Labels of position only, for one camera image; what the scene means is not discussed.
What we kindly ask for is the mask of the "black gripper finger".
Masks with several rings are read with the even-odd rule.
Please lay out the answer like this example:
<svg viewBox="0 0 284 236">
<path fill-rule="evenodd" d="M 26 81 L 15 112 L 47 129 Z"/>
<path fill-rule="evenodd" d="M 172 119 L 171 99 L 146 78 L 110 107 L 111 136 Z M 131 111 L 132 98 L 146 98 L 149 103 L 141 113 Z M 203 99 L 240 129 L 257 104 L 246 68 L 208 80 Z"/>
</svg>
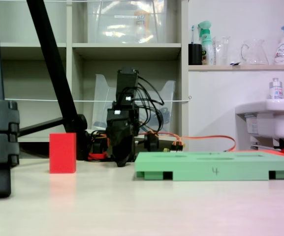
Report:
<svg viewBox="0 0 284 236">
<path fill-rule="evenodd" d="M 131 151 L 130 151 L 128 161 L 129 162 L 135 161 L 135 136 L 134 136 L 134 131 L 132 132 L 132 136 L 131 136 Z"/>
<path fill-rule="evenodd" d="M 112 154 L 118 167 L 124 167 L 131 155 L 131 128 L 126 122 L 113 122 L 108 126 Z"/>
</svg>

